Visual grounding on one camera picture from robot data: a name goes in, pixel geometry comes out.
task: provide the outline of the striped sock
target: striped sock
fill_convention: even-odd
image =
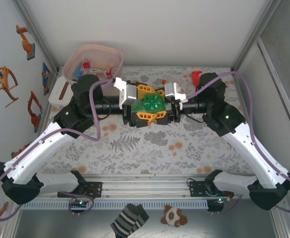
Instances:
[[[138,218],[138,209],[133,204],[127,204],[116,220],[111,224],[116,238],[126,238],[130,235],[132,227]]]
[[[131,228],[130,234],[141,228],[149,219],[148,214],[146,213],[141,204],[139,204],[136,208],[138,210],[137,221],[135,222],[135,225]]]

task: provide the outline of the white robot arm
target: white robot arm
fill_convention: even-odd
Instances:
[[[216,74],[204,75],[201,76],[200,87],[217,76]],[[74,96],[70,104],[55,116],[54,122],[48,125],[43,134],[17,157],[6,163],[0,162],[0,176],[8,168],[13,169],[2,180],[2,188],[5,194],[17,204],[29,202],[39,194],[44,193],[58,191],[73,192],[79,195],[84,193],[85,180],[79,172],[44,175],[38,174],[37,171],[55,151],[78,137],[74,133],[59,132],[42,141],[45,135],[60,128],[71,128],[84,132],[93,125],[93,120],[90,117],[91,112],[89,111],[90,105],[86,100],[86,91],[82,89],[89,89],[90,85],[96,80],[98,79],[92,78],[85,81],[80,79],[78,83],[72,85]],[[131,103],[137,98],[139,85],[122,84],[119,83],[121,79],[118,78],[116,78],[116,81],[116,85],[120,85],[121,94],[119,97],[103,97],[100,87],[95,90],[94,98],[97,102],[95,104],[97,113],[101,115],[122,114],[124,124],[129,123],[130,126],[142,127],[148,125],[148,120],[137,113],[132,113],[130,110]],[[172,120],[179,122],[180,114],[205,113],[203,119],[206,124],[232,145],[256,174],[256,176],[247,177],[215,170],[206,178],[208,184],[206,189],[210,193],[230,191],[250,196],[256,205],[265,210],[270,210],[280,202],[290,189],[290,182],[276,173],[258,153],[252,144],[249,126],[245,122],[245,118],[235,107],[224,102],[225,84],[223,82],[212,84],[209,91],[205,90],[204,94],[200,94],[197,98],[188,102],[175,100],[179,93],[176,92],[176,83],[174,84],[167,84],[164,89],[166,100],[171,102],[171,108],[165,111],[163,117],[157,118],[155,123],[168,124]],[[32,145],[37,142],[40,145],[29,152]],[[280,165],[257,139],[256,143],[270,162],[279,168],[283,174],[290,177],[290,172]],[[14,168],[14,162],[25,153],[27,153],[27,156]]]

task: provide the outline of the patterned floor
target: patterned floor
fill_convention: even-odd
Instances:
[[[162,80],[176,81],[187,94],[194,92],[191,73],[223,74],[229,68],[211,67],[125,67],[123,78],[162,86]],[[226,83],[226,101],[241,111],[234,80]],[[180,123],[135,128],[123,125],[121,116],[101,121],[98,142],[79,137],[55,153],[42,172],[65,173],[78,169],[87,174],[194,174],[222,169],[230,173],[252,173],[248,164],[206,124],[182,117]],[[95,128],[86,131],[96,135]]]

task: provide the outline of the yellow plastic part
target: yellow plastic part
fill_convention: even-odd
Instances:
[[[143,85],[143,84],[139,84],[137,86],[137,98],[138,99],[143,99],[147,94],[153,94],[155,93],[155,90],[150,87],[149,85]]]
[[[155,122],[157,114],[152,113],[137,113],[137,116],[139,119],[147,120],[148,125],[151,125],[151,123]]]
[[[159,93],[160,96],[162,96],[163,100],[165,101],[165,91],[160,89],[160,90],[157,90],[156,93]]]
[[[167,111],[161,111],[156,113],[157,117],[155,118],[154,123],[157,124],[157,119],[164,118],[167,115]]]

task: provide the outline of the stuffed animal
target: stuffed animal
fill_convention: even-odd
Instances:
[[[170,205],[165,206],[165,216],[161,219],[163,224],[168,224],[170,227],[184,226],[188,223],[186,216],[182,214],[180,209]]]

